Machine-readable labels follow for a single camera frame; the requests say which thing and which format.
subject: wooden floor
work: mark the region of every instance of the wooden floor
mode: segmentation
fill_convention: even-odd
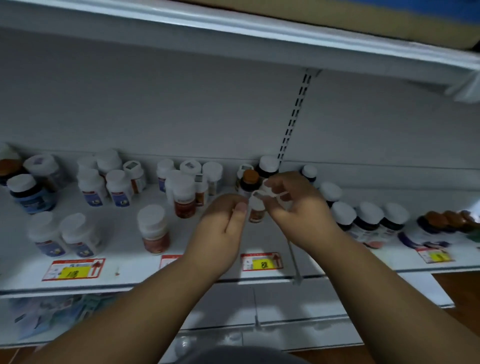
[[[455,308],[447,312],[480,336],[480,272],[446,273],[433,275],[450,298]],[[0,350],[0,364],[20,364],[34,348]],[[364,346],[308,350],[293,353],[312,364],[374,364]]]

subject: person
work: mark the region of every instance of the person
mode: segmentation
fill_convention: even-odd
[[[297,172],[266,185],[293,201],[264,200],[286,238],[325,271],[377,363],[478,363],[480,339],[425,298],[334,222],[320,193]],[[185,254],[109,308],[33,354],[35,364],[155,364],[207,290],[238,259],[246,199],[225,194],[205,211]],[[273,349],[223,347],[189,363],[304,363]]]

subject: hand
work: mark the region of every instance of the hand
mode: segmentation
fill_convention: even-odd
[[[183,257],[214,280],[238,257],[247,202],[237,194],[218,197],[204,212],[187,246]]]
[[[274,197],[263,197],[265,207],[289,241],[310,253],[318,244],[328,241],[339,229],[320,192],[298,172],[279,173],[270,177],[265,186],[273,193],[287,192],[280,198],[293,201],[286,211]]]

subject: person's right arm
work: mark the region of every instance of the person's right arm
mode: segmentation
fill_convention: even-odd
[[[325,271],[376,362],[480,362],[480,338],[344,233],[304,177],[281,173],[266,185],[277,194],[288,192],[282,199],[293,201],[290,211],[267,198],[269,214]]]

